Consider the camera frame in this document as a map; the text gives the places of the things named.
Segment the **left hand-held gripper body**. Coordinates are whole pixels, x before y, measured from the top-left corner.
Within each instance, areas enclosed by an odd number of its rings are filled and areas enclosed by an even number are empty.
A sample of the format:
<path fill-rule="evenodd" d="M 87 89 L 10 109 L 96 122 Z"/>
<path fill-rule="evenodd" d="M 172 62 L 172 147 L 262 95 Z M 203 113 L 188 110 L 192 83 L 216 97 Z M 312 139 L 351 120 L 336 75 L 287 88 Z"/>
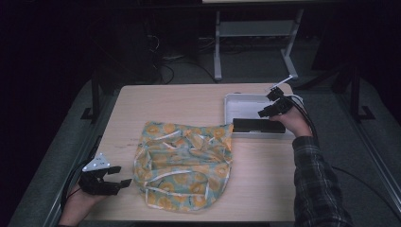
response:
<path fill-rule="evenodd" d="M 106 157 L 99 153 L 83 169 L 78 181 L 80 188 L 91 195 L 117 195 L 120 183 L 105 182 L 103 177 L 112 167 Z"/>

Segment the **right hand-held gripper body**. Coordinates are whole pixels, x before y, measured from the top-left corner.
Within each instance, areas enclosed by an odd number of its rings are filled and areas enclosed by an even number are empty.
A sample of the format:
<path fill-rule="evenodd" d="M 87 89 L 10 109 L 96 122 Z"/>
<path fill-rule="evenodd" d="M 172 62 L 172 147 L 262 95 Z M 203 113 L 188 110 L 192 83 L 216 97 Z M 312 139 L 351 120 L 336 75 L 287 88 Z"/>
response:
<path fill-rule="evenodd" d="M 278 109 L 279 114 L 285 114 L 292 107 L 291 102 L 287 100 L 284 96 L 284 92 L 279 88 L 280 84 L 283 84 L 292 78 L 293 76 L 289 75 L 286 79 L 274 84 L 270 87 L 270 92 L 267 94 L 268 100 L 273 102 L 272 105 Z"/>

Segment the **long black box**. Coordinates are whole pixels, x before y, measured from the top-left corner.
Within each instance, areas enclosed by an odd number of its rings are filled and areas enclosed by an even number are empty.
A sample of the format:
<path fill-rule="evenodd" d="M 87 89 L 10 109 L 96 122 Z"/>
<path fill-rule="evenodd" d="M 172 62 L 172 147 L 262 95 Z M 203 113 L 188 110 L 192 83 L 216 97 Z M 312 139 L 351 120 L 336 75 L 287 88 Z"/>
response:
<path fill-rule="evenodd" d="M 285 126 L 268 119 L 234 118 L 234 132 L 285 133 Z"/>

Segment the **white plastic tray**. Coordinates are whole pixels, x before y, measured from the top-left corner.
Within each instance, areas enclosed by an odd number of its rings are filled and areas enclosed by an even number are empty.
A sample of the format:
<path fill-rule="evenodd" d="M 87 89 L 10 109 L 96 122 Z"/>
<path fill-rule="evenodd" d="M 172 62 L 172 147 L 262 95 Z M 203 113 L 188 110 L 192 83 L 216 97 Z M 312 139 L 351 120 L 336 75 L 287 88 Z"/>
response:
<path fill-rule="evenodd" d="M 266 95 L 262 94 L 228 94 L 224 99 L 224 118 L 226 124 L 233 124 L 234 118 L 268 119 L 260 117 L 258 112 L 272 105 Z M 238 138 L 268 138 L 268 139 L 294 139 L 294 134 L 286 129 L 285 133 L 263 132 L 234 132 L 233 137 Z"/>

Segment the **yellow floral cloth bag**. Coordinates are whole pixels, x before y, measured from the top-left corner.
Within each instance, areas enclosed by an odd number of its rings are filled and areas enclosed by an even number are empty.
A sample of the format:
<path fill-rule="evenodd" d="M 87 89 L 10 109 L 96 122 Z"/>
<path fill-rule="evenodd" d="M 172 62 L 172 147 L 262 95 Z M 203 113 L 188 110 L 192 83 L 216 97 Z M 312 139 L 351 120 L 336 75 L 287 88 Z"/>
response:
<path fill-rule="evenodd" d="M 233 129 L 146 123 L 133 161 L 133 180 L 145 203 L 170 212 L 214 204 L 230 179 Z"/>

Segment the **person's right hand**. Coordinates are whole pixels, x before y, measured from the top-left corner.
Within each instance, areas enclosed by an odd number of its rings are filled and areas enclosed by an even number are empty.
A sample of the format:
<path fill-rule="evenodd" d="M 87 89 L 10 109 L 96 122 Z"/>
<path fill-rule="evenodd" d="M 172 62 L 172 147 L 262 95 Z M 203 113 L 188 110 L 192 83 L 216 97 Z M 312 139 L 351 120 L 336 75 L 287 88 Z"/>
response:
<path fill-rule="evenodd" d="M 281 122 L 295 137 L 312 136 L 312 131 L 307 125 L 305 118 L 294 107 L 284 114 L 271 116 L 270 121 Z"/>

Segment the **person's left hand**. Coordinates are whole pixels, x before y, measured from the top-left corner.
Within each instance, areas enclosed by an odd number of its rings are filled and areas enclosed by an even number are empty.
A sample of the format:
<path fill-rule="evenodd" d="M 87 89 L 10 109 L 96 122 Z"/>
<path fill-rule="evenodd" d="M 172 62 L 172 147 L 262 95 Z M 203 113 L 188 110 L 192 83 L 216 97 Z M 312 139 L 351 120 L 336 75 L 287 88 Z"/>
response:
<path fill-rule="evenodd" d="M 76 184 L 72 192 L 68 195 L 58 227 L 78 227 L 88 216 L 91 209 L 105 199 L 107 199 L 107 196 L 88 194 L 82 191 L 80 186 Z"/>

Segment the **black metal stand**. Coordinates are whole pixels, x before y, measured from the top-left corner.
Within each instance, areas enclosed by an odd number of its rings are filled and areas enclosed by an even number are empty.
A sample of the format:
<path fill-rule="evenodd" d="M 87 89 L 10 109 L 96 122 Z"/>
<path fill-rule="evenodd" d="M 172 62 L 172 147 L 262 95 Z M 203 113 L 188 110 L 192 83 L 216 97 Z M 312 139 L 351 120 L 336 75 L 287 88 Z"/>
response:
<path fill-rule="evenodd" d="M 362 120 L 374 120 L 375 116 L 368 106 L 359 105 L 360 92 L 360 76 L 356 66 L 352 68 L 351 76 L 351 97 L 350 97 L 350 114 L 360 123 Z"/>
<path fill-rule="evenodd" d="M 96 79 L 91 80 L 91 88 L 92 107 L 84 110 L 81 119 L 90 120 L 92 124 L 95 124 L 100 114 L 99 83 Z"/>

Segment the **white metal leg table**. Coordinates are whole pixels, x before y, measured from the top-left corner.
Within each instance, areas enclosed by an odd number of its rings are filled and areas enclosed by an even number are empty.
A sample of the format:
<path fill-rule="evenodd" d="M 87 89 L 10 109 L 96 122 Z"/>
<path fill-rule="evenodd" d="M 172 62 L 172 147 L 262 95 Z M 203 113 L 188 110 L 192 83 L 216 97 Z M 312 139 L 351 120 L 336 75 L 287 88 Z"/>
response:
<path fill-rule="evenodd" d="M 301 0 L 201 0 L 206 6 L 217 4 L 233 6 L 234 4 L 289 4 Z M 221 19 L 221 9 L 216 12 L 215 22 L 215 51 L 214 51 L 214 79 L 222 80 L 220 39 L 233 37 L 288 37 L 288 44 L 281 50 L 283 62 L 292 79 L 298 78 L 297 71 L 291 59 L 291 50 L 304 15 L 303 8 L 297 8 L 291 20 L 252 20 L 252 21 L 224 21 Z"/>

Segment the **aluminium rail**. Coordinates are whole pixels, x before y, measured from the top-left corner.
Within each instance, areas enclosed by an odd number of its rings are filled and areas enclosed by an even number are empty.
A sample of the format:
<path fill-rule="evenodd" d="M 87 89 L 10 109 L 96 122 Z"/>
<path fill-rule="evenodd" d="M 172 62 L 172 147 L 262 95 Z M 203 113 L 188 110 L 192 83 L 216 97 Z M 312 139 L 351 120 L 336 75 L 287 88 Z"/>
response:
<path fill-rule="evenodd" d="M 117 96 L 100 96 L 100 114 L 95 124 L 81 119 L 84 110 L 92 107 L 92 96 L 78 96 L 74 101 L 38 169 L 38 184 L 45 201 L 40 227 L 56 226 L 61 202 L 77 181 L 84 163 L 95 156 L 116 99 Z"/>
<path fill-rule="evenodd" d="M 376 94 L 362 95 L 351 114 L 351 98 L 335 95 L 341 115 L 339 137 L 344 151 L 337 159 L 365 183 L 378 184 L 397 213 L 401 213 L 401 127 Z"/>

